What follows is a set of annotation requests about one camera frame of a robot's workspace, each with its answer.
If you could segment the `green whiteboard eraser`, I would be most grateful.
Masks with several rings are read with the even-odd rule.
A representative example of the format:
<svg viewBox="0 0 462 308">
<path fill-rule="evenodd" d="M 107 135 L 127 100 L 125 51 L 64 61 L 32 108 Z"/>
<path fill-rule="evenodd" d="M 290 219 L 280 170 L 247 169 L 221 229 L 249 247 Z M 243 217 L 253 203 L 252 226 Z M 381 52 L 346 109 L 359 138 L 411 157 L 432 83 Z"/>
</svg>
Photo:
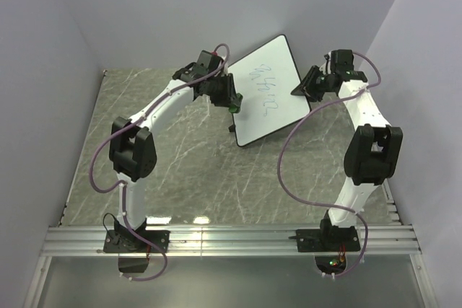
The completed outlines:
<svg viewBox="0 0 462 308">
<path fill-rule="evenodd" d="M 229 107 L 228 110 L 232 114 L 237 114 L 240 112 L 240 104 L 239 103 L 232 103 Z"/>
</svg>

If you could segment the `white whiteboard black frame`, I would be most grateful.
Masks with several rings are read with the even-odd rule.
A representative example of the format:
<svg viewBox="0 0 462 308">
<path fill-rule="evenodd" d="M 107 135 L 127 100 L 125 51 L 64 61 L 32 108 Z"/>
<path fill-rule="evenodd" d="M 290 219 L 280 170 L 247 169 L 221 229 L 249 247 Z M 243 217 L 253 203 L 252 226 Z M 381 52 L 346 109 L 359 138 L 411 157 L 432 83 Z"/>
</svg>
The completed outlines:
<svg viewBox="0 0 462 308">
<path fill-rule="evenodd" d="M 296 123 L 310 112 L 304 95 L 292 90 L 302 79 L 288 39 L 281 34 L 230 65 L 235 90 L 243 96 L 232 116 L 239 147 Z"/>
</svg>

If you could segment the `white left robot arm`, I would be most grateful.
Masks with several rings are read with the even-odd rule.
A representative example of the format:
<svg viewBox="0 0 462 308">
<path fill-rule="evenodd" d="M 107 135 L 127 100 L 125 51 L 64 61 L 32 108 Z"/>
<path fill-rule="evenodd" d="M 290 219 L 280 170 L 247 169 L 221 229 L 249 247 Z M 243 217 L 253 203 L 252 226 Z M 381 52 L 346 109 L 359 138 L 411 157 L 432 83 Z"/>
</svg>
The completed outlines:
<svg viewBox="0 0 462 308">
<path fill-rule="evenodd" d="M 202 95 L 208 96 L 217 107 L 225 107 L 231 113 L 240 112 L 243 96 L 236 92 L 233 75 L 228 73 L 192 86 L 172 79 L 146 107 L 129 119 L 116 119 L 113 124 L 113 133 L 125 130 L 111 140 L 109 158 L 118 179 L 117 220 L 126 228 L 120 242 L 130 252 L 141 250 L 146 243 L 146 234 L 141 228 L 147 219 L 146 178 L 157 164 L 154 139 L 174 116 Z"/>
</svg>

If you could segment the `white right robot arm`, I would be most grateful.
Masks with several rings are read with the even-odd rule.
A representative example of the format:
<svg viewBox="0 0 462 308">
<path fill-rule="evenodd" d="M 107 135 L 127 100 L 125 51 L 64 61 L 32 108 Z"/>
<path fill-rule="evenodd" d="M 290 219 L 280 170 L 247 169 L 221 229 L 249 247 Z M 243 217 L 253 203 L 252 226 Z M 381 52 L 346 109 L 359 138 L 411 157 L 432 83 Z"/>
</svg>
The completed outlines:
<svg viewBox="0 0 462 308">
<path fill-rule="evenodd" d="M 354 237 L 357 215 L 377 186 L 392 177 L 398 161 L 403 131 L 392 126 L 379 111 L 361 71 L 352 68 L 312 66 L 291 94 L 320 102 L 334 92 L 344 103 L 354 126 L 354 135 L 344 155 L 345 182 L 339 197 L 323 220 L 318 240 L 327 250 Z"/>
</svg>

